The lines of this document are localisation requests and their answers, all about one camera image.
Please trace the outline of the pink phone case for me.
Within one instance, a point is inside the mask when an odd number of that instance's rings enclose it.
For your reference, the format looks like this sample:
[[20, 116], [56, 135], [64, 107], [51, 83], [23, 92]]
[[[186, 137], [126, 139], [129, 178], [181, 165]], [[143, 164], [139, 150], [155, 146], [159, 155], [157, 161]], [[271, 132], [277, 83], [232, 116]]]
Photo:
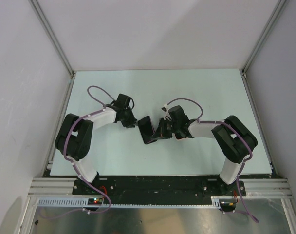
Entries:
[[176, 138], [177, 140], [182, 140], [182, 139], [184, 139], [182, 136], [175, 136], [175, 138]]

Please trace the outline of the small black phone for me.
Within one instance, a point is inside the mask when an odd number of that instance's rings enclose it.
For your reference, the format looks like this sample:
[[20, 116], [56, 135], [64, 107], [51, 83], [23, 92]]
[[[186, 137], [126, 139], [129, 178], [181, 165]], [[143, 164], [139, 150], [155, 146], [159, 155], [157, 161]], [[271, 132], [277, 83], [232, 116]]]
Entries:
[[154, 134], [154, 128], [150, 116], [145, 116], [137, 122], [141, 134], [151, 136]]

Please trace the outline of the black phone case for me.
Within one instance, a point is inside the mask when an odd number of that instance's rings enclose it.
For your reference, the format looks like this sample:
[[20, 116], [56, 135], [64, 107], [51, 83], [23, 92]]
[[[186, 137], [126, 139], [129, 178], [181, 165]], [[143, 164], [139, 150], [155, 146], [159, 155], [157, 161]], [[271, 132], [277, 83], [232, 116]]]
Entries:
[[152, 135], [154, 134], [154, 129], [152, 127], [139, 126], [139, 131], [145, 144], [156, 142], [155, 139], [152, 139]]

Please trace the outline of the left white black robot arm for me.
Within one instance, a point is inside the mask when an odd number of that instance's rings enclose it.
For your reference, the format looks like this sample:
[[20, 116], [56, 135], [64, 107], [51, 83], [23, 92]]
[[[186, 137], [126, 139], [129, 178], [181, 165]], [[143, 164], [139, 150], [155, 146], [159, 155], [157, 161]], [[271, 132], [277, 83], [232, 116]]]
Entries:
[[65, 116], [55, 139], [55, 148], [72, 164], [78, 177], [84, 181], [83, 189], [87, 193], [93, 195], [100, 190], [100, 182], [95, 179], [97, 170], [88, 159], [93, 131], [118, 122], [125, 128], [134, 128], [137, 123], [132, 112], [134, 107], [131, 97], [119, 94], [116, 100], [99, 111], [82, 117], [74, 114]]

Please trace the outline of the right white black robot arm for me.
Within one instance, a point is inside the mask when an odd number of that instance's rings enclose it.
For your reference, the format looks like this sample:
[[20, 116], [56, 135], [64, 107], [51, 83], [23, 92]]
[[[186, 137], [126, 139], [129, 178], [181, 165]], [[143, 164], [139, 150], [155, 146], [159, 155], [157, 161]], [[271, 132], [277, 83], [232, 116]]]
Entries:
[[224, 164], [217, 183], [218, 192], [229, 195], [239, 182], [239, 176], [247, 161], [253, 157], [258, 145], [256, 137], [234, 115], [224, 120], [189, 119], [179, 105], [170, 109], [163, 108], [165, 116], [149, 140], [212, 138], [215, 139], [225, 156]]

